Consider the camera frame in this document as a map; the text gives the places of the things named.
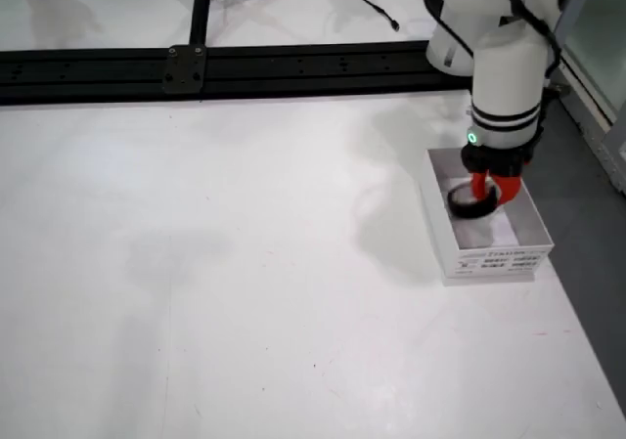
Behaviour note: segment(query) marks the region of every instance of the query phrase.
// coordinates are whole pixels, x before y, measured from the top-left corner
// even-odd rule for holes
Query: white tabletop
[[[0,0],[0,48],[168,46],[191,4],[32,1]],[[349,2],[217,1],[214,45],[432,30],[418,0],[378,0],[398,34]],[[416,177],[468,104],[2,109],[0,436],[625,437],[549,263],[442,282]]]

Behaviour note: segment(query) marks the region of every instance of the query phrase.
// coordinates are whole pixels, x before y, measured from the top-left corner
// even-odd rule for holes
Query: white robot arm
[[[541,136],[544,87],[560,57],[553,30],[563,0],[443,1],[428,60],[452,75],[473,76],[462,157],[474,201],[459,203],[455,193],[448,200],[459,217],[482,217],[516,196]],[[495,186],[487,187],[488,176]]]

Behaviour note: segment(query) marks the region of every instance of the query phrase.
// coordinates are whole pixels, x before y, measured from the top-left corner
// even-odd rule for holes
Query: open box
[[[448,278],[532,274],[554,244],[522,184],[517,197],[482,219],[452,216],[447,194],[469,179],[460,149],[426,151],[420,188],[437,257]]]

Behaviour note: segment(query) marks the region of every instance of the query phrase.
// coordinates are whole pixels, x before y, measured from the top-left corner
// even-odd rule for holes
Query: black ring
[[[496,187],[489,187],[487,198],[472,204],[463,204],[454,201],[454,193],[460,188],[470,186],[470,183],[462,183],[448,192],[448,208],[453,216],[460,219],[480,219],[488,216],[498,207],[498,191]]]
[[[487,131],[494,131],[497,133],[512,133],[514,131],[520,131],[524,128],[527,128],[532,123],[534,123],[538,117],[539,117],[539,111],[537,111],[534,114],[534,116],[532,116],[531,118],[528,118],[523,123],[516,124],[514,126],[492,126],[490,124],[487,124],[481,121],[479,118],[476,117],[475,114],[471,116],[471,118],[473,119],[473,122],[476,123],[477,126],[480,126],[482,129],[486,129]]]
[[[480,116],[481,119],[493,122],[502,122],[509,123],[511,121],[520,121],[521,119],[527,118],[530,115],[535,115],[537,111],[541,108],[541,103],[535,105],[532,109],[523,111],[518,114],[492,114],[487,113],[486,111],[481,110],[474,103],[471,104],[471,109],[474,113]]]

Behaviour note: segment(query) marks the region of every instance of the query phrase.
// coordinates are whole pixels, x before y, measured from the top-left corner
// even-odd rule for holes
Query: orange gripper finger
[[[487,199],[487,174],[486,173],[472,173],[471,174],[471,192],[473,197],[479,201]]]
[[[513,200],[521,189],[521,177],[499,177],[492,175],[491,178],[500,189],[499,206]]]

